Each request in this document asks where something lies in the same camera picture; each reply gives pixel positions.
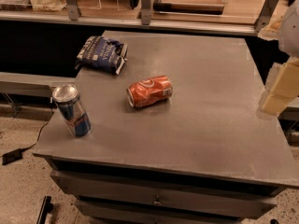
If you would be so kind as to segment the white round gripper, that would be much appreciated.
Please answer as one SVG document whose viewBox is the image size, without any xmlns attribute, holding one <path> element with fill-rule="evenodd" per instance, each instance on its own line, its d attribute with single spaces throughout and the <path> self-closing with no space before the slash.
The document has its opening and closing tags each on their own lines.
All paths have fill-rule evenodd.
<svg viewBox="0 0 299 224">
<path fill-rule="evenodd" d="M 279 49 L 299 57 L 299 0 L 287 9 L 283 18 L 271 21 L 259 33 L 262 40 L 278 40 Z M 284 64 L 274 63 L 269 70 L 256 115 L 260 119 L 277 118 L 299 95 L 299 59 Z"/>
</svg>

